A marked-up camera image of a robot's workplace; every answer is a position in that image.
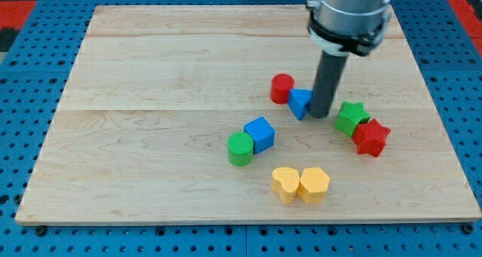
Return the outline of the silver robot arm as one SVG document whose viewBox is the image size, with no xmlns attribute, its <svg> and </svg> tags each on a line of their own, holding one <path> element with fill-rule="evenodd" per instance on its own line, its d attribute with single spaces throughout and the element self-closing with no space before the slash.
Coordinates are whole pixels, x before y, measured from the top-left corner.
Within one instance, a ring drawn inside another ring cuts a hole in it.
<svg viewBox="0 0 482 257">
<path fill-rule="evenodd" d="M 308 32 L 324 52 L 367 56 L 386 34 L 391 0 L 307 0 Z"/>
</svg>

